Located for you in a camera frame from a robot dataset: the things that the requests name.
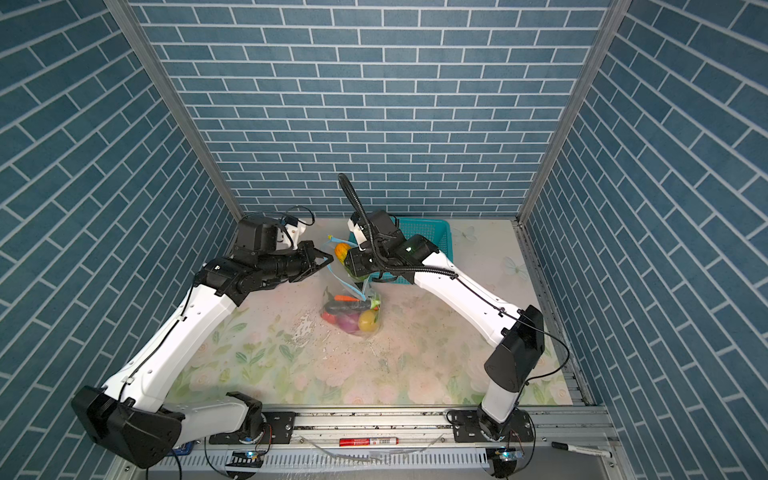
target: mounting plate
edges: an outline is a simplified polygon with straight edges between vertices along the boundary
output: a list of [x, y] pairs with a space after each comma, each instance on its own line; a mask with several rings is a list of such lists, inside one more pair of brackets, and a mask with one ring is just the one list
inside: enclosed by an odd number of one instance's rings
[[[453, 440], [456, 443], [475, 443], [490, 442], [483, 435], [478, 423], [477, 410], [451, 410], [448, 412], [448, 419], [453, 425]], [[528, 421], [528, 416], [521, 410], [515, 410], [510, 414], [508, 420], [508, 430], [512, 430], [520, 437], [520, 442], [533, 442], [533, 428]], [[510, 443], [516, 442], [518, 437], [514, 434], [510, 438]]]
[[[272, 445], [285, 445], [290, 443], [293, 434], [293, 421], [296, 419], [295, 412], [262, 412], [267, 423], [272, 426]], [[236, 433], [219, 433], [211, 435], [208, 442], [211, 445], [247, 445], [243, 444]], [[262, 441], [260, 448], [266, 446], [267, 442]]]

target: plastic bag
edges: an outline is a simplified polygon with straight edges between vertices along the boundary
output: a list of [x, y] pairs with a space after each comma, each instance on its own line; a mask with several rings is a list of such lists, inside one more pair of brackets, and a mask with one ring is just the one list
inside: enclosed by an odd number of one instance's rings
[[[381, 296], [371, 287], [368, 277], [352, 277], [343, 267], [346, 251], [356, 245], [334, 237], [329, 237], [329, 243], [336, 243], [334, 253], [338, 262], [327, 267], [320, 318], [350, 335], [371, 336], [381, 328]], [[362, 288], [355, 283], [362, 283]]]

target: floral floor mat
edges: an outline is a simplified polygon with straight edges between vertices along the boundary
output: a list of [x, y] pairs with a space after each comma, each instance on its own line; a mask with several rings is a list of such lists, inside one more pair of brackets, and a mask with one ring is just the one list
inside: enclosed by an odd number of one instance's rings
[[[449, 223], [459, 268], [521, 308], [538, 306], [508, 221]], [[316, 238], [310, 239], [322, 250], [323, 238], [346, 238], [345, 229], [342, 220], [319, 220], [310, 228]], [[333, 282], [322, 272], [251, 293], [200, 346], [167, 401], [215, 399], [232, 390], [265, 404], [476, 405], [482, 400], [488, 386], [483, 363], [493, 348], [456, 311], [417, 286], [378, 285], [382, 327], [363, 339], [320, 318], [323, 292]], [[547, 337], [533, 374], [558, 364]], [[570, 405], [563, 375], [532, 382], [521, 404]]]

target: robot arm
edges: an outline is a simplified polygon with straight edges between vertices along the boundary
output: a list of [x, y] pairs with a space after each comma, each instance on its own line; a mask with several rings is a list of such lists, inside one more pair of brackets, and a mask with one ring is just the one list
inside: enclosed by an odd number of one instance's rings
[[385, 211], [368, 215], [346, 175], [339, 175], [339, 183], [356, 211], [348, 226], [358, 247], [344, 260], [353, 276], [400, 275], [461, 313], [495, 347], [485, 362], [491, 382], [478, 417], [486, 437], [504, 438], [525, 381], [544, 353], [541, 312], [533, 306], [521, 310], [489, 292], [423, 236], [406, 239]]
[[208, 435], [256, 438], [263, 430], [261, 402], [242, 393], [193, 405], [171, 405], [165, 397], [200, 344], [250, 292], [299, 282], [333, 261], [311, 241], [298, 241], [303, 229], [287, 215], [238, 223], [231, 258], [206, 264], [182, 305], [100, 389], [84, 386], [75, 394], [72, 407], [95, 443], [148, 468], [174, 445]]

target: blue brick wallpaper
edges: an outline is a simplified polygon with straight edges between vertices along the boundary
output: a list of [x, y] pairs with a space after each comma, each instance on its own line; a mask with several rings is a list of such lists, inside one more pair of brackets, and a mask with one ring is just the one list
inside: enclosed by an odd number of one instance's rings
[[246, 210], [511, 217], [608, 2], [131, 5]]
[[0, 0], [0, 478], [103, 478], [69, 399], [233, 221], [101, 0]]
[[767, 25], [634, 0], [529, 224], [640, 478], [768, 478]]

